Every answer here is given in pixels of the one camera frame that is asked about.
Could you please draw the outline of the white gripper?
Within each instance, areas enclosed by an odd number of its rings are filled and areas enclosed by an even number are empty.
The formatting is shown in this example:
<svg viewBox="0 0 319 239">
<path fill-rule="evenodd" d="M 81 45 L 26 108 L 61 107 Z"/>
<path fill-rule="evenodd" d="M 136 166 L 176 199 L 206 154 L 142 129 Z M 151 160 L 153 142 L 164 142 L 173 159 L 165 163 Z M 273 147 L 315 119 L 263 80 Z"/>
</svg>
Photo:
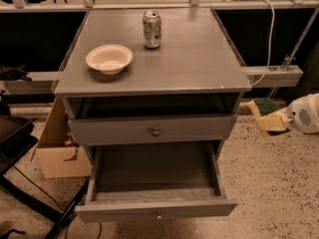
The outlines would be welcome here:
<svg viewBox="0 0 319 239">
<path fill-rule="evenodd" d="M 293 101 L 288 106 L 288 115 L 284 112 L 274 112 L 261 116 L 255 101 L 247 103 L 256 118 L 257 128 L 263 137 L 285 133 L 293 120 L 293 125 L 303 133 L 319 132 L 319 94 L 310 94 Z"/>
</svg>

